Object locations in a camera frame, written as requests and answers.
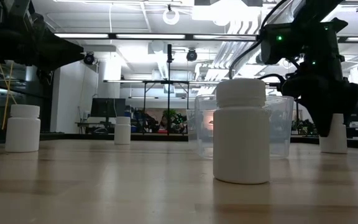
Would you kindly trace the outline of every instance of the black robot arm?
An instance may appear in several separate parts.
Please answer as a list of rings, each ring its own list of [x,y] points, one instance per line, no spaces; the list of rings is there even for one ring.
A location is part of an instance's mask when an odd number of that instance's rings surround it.
[[[304,58],[295,73],[281,80],[279,90],[285,96],[299,98],[322,137],[329,135],[333,114],[343,114],[346,120],[358,101],[358,84],[349,83],[342,75],[344,57],[337,43],[336,34],[347,22],[336,18],[320,22],[339,3],[341,0],[306,0],[292,23],[266,25],[259,35],[263,63]]]

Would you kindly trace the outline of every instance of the black cable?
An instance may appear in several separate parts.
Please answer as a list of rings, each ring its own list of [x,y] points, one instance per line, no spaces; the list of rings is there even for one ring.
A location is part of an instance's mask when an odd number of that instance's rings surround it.
[[[267,14],[267,16],[265,17],[265,19],[262,22],[262,25],[260,26],[261,29],[263,29],[265,27],[266,22],[268,21],[268,19],[272,16],[272,14],[285,2],[287,2],[288,0],[282,0],[279,3],[277,3],[277,5],[274,6],[274,8],[272,10],[270,10],[270,12]],[[229,79],[233,79],[232,77],[232,72],[233,72],[233,68],[234,66],[236,66],[236,63],[238,61],[240,61],[244,56],[246,56],[249,52],[251,52],[252,50],[254,50],[260,43],[262,43],[261,40],[258,40],[258,42],[254,43],[249,49],[247,49],[245,52],[243,52],[242,54],[240,54],[240,56],[238,56],[233,63],[231,63],[230,68],[229,68]]]
[[[282,0],[279,3],[277,3],[277,5],[274,6],[274,8],[272,10],[270,10],[270,12],[267,14],[267,16],[265,17],[264,21],[262,22],[261,27],[265,27],[266,22],[270,19],[270,17],[273,15],[273,13],[285,2],[287,2],[288,0]]]
[[[289,62],[291,62],[295,67],[296,69],[299,69],[300,68],[300,65],[296,62],[295,59],[293,58],[286,58]]]
[[[253,51],[256,47],[258,47],[260,43],[262,43],[262,41],[258,40],[258,42],[254,43],[252,46],[250,46],[250,48],[248,48],[245,52],[240,54],[240,56],[234,59],[233,63],[231,63],[229,68],[229,79],[233,79],[233,76],[231,74],[233,72],[234,66],[236,66],[236,63],[240,61],[244,56],[246,56],[249,52]]]
[[[282,75],[279,74],[268,74],[268,75],[264,75],[262,77],[259,77],[259,80],[265,79],[265,78],[270,78],[270,77],[276,77],[280,80],[280,84],[284,84],[285,83],[285,78]]]

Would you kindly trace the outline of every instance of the ceiling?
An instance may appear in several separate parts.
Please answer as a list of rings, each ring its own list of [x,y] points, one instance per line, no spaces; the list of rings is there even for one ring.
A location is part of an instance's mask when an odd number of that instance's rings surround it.
[[[44,16],[45,21],[54,32],[153,32],[153,33],[192,33],[192,34],[223,34],[229,31],[229,25],[218,26],[213,21],[196,21],[192,19],[193,7],[174,7],[180,15],[175,25],[168,25],[163,20],[166,6],[142,6],[122,4],[84,4],[82,2],[55,2],[54,0],[32,0],[35,10]],[[272,5],[266,5],[262,14],[266,14]],[[358,6],[338,7],[327,19],[338,17],[349,23],[339,35],[358,35]],[[77,40],[80,45],[115,45],[126,66],[122,73],[131,75],[136,73],[150,73],[158,69],[154,56],[148,54],[150,41],[143,40]],[[194,71],[196,64],[206,59],[213,60],[222,42],[208,41],[169,41],[176,52],[172,63],[174,70]],[[340,51],[344,55],[358,55],[358,44],[341,44]],[[189,48],[195,48],[198,53],[198,62],[187,62],[186,53]],[[280,66],[268,67],[267,72],[285,72],[287,69]]]

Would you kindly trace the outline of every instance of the white wall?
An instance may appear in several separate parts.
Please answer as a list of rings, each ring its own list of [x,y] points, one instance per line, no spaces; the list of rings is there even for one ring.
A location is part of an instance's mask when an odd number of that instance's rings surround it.
[[[99,82],[98,97],[99,98],[120,98],[120,83],[105,83],[103,80],[108,77],[109,69],[106,62],[99,64]]]
[[[98,74],[82,62],[59,68],[53,81],[51,131],[78,133],[80,112],[90,111]]]

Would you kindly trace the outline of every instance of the glass wall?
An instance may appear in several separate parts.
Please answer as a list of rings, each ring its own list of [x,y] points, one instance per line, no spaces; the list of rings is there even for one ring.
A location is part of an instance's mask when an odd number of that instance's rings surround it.
[[[11,105],[17,103],[39,106],[41,131],[49,131],[52,78],[51,74],[37,72],[36,67],[26,67],[13,61],[0,64],[0,127],[5,128],[2,124],[5,124],[5,126],[7,124]],[[8,85],[12,95],[9,95],[9,97],[7,97]]]

